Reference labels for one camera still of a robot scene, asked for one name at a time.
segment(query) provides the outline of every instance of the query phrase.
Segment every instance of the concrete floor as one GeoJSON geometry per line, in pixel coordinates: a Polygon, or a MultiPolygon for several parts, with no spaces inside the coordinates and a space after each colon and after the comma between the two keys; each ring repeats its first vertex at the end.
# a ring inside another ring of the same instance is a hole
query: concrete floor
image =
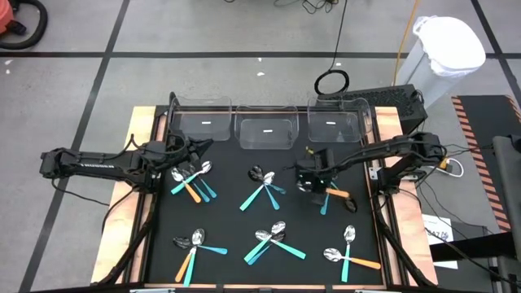
{"type": "MultiPolygon", "coordinates": [[[[5,292],[87,286],[90,282],[107,209],[65,196],[52,228],[42,230],[54,190],[37,172],[41,152],[71,146],[85,105],[90,105],[89,97],[95,104],[85,136],[79,141],[81,149],[88,151],[120,150],[132,108],[166,104],[171,90],[189,98],[225,95],[234,104],[305,105],[315,96],[315,78],[328,68],[331,59],[297,58],[291,52],[333,51],[342,13],[342,7],[335,7],[330,14],[319,11],[309,15],[299,4],[277,8],[268,0],[237,0],[231,4],[217,0],[42,2],[50,15],[42,41],[18,55],[0,50],[0,133],[4,137],[4,151],[0,153],[4,191],[0,197],[0,287],[5,292]],[[112,54],[113,44],[107,45],[118,14],[124,19],[112,54]],[[107,48],[114,58],[102,60],[107,48]],[[226,51],[260,53],[251,58],[118,55],[226,51]],[[270,58],[270,52],[275,51],[290,53],[285,54],[287,58],[270,58]],[[94,81],[96,77],[101,85],[94,81]],[[28,265],[41,231],[41,243],[48,236],[46,245],[39,245],[45,248],[42,258],[35,254],[28,265]]],[[[397,52],[413,3],[350,1],[339,51],[397,52]]],[[[520,51],[521,20],[516,11],[521,9],[521,2],[479,3],[502,51],[520,51]]],[[[420,15],[464,20],[488,53],[499,53],[494,51],[471,0],[422,0],[420,15]]],[[[37,12],[22,7],[19,16],[31,26],[36,23],[33,17],[37,12]]],[[[413,44],[410,37],[406,51],[413,44]]],[[[389,85],[394,58],[378,54],[365,57],[338,60],[350,74],[350,90],[389,85]]],[[[515,75],[521,75],[521,60],[508,59],[507,65],[515,75]]],[[[518,89],[515,84],[509,85],[503,69],[498,59],[488,59],[450,94],[519,92],[518,85],[518,89]]],[[[324,91],[336,89],[334,78],[325,82],[324,91]]],[[[444,144],[466,145],[449,96],[427,111],[430,118],[425,130],[439,134],[444,144]]],[[[471,156],[458,158],[466,169],[463,178],[435,174],[428,181],[444,206],[464,221],[498,231],[471,156]]],[[[72,177],[67,189],[108,202],[112,187],[111,181],[72,177]]],[[[424,192],[441,216],[451,217],[434,204],[428,189],[424,192]]]]}

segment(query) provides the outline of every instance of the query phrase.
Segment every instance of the wooden board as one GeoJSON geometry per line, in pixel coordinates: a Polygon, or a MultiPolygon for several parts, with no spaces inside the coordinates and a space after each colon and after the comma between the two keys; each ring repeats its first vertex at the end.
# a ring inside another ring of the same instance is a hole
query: wooden board
{"type": "MultiPolygon", "coordinates": [[[[151,136],[151,128],[154,120],[155,107],[135,107],[130,121],[129,132],[134,133],[138,144],[147,142],[151,136]]],[[[392,138],[402,134],[400,120],[397,110],[394,107],[376,107],[377,121],[379,124],[379,132],[382,140],[392,138]]],[[[163,133],[164,123],[161,123],[158,131],[163,133]]],[[[386,164],[392,165],[399,158],[388,158],[386,164]]],[[[402,182],[401,189],[408,190],[416,194],[414,184],[412,182],[402,182]]],[[[112,194],[111,204],[116,202],[122,195],[129,191],[129,187],[125,183],[117,182],[112,194]]],[[[425,276],[434,283],[437,283],[436,272],[432,263],[431,251],[427,242],[427,234],[423,225],[422,212],[418,205],[418,201],[407,194],[397,194],[393,197],[396,208],[396,219],[400,231],[401,241],[404,249],[407,251],[414,263],[422,270],[425,276]]],[[[127,246],[129,245],[130,234],[132,231],[138,197],[131,195],[121,206],[115,209],[109,217],[105,226],[105,232],[99,247],[98,259],[94,267],[92,282],[96,282],[110,271],[110,269],[120,259],[127,246]]],[[[396,254],[390,246],[388,246],[389,259],[392,264],[392,276],[395,284],[400,283],[399,272],[396,262],[396,254]]],[[[131,272],[131,280],[137,281],[139,275],[139,264],[142,259],[142,246],[134,256],[134,265],[131,272]]],[[[414,280],[409,276],[409,282],[414,285],[414,280]]],[[[156,284],[158,286],[178,286],[179,284],[156,284]]],[[[201,285],[207,288],[213,288],[215,285],[201,285]]],[[[245,285],[226,285],[225,288],[237,288],[237,286],[245,285]]],[[[335,289],[354,289],[349,285],[337,285],[335,289]]],[[[381,286],[369,286],[365,289],[381,289],[381,286]]],[[[324,289],[324,286],[317,286],[316,289],[324,289]]]]}
{"type": "MultiPolygon", "coordinates": [[[[155,107],[135,107],[130,118],[129,131],[123,142],[127,144],[130,135],[138,145],[150,141],[154,123],[155,107]]],[[[116,182],[112,192],[111,206],[130,191],[130,186],[124,182],[116,182]]],[[[121,258],[130,242],[132,226],[138,206],[138,192],[133,192],[126,200],[115,208],[107,218],[105,230],[99,244],[98,257],[94,265],[91,282],[98,282],[110,272],[121,258]]]]}

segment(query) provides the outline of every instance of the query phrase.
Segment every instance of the hazard stripe tape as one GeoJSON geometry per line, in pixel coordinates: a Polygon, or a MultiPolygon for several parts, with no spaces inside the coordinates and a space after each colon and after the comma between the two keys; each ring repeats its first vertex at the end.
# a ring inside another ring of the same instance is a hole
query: hazard stripe tape
{"type": "MultiPolygon", "coordinates": [[[[509,98],[509,100],[512,104],[512,107],[515,110],[516,116],[518,116],[519,122],[521,122],[521,113],[515,108],[515,103],[511,100],[511,98],[509,98]]],[[[456,110],[456,115],[458,116],[460,125],[462,127],[466,143],[469,145],[469,147],[479,146],[478,142],[475,139],[475,135],[472,131],[472,127],[469,123],[469,120],[466,117],[465,108],[462,104],[462,100],[458,97],[452,97],[452,101],[454,109],[456,110]]],[[[488,203],[490,204],[490,207],[493,210],[494,217],[496,218],[496,223],[499,226],[500,231],[502,233],[510,232],[510,224],[508,221],[508,217],[504,213],[499,196],[497,196],[496,188],[493,186],[493,180],[490,177],[490,173],[488,172],[487,164],[485,163],[484,158],[481,155],[481,150],[475,149],[470,151],[470,153],[472,155],[472,159],[474,159],[476,168],[478,169],[481,184],[485,189],[485,193],[488,197],[488,203]]]]}

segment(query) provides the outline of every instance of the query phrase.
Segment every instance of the red vacuum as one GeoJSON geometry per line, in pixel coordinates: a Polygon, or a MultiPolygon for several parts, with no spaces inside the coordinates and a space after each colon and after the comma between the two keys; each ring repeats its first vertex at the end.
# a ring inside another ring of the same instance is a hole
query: red vacuum
{"type": "Polygon", "coordinates": [[[47,27],[47,9],[38,0],[0,0],[0,48],[8,50],[22,50],[36,45],[43,37],[47,27]],[[35,6],[40,11],[40,20],[31,37],[17,43],[2,42],[2,37],[8,33],[19,36],[25,35],[27,28],[15,20],[14,12],[18,11],[20,4],[35,6]]]}

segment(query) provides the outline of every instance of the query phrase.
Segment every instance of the white paper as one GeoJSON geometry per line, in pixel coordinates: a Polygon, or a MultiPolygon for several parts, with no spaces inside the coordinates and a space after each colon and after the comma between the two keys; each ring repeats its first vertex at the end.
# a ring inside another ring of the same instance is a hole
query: white paper
{"type": "MultiPolygon", "coordinates": [[[[453,237],[453,230],[452,230],[452,224],[450,222],[450,219],[448,218],[438,218],[437,216],[429,216],[429,215],[422,215],[423,217],[423,224],[425,225],[425,228],[432,231],[432,233],[436,234],[438,237],[444,239],[447,242],[451,242],[454,240],[453,237]]],[[[429,242],[429,245],[442,243],[441,240],[438,238],[430,235],[427,233],[427,240],[429,242]]],[[[435,266],[447,268],[447,269],[458,269],[458,262],[455,260],[451,261],[438,261],[434,263],[435,266]]]]}

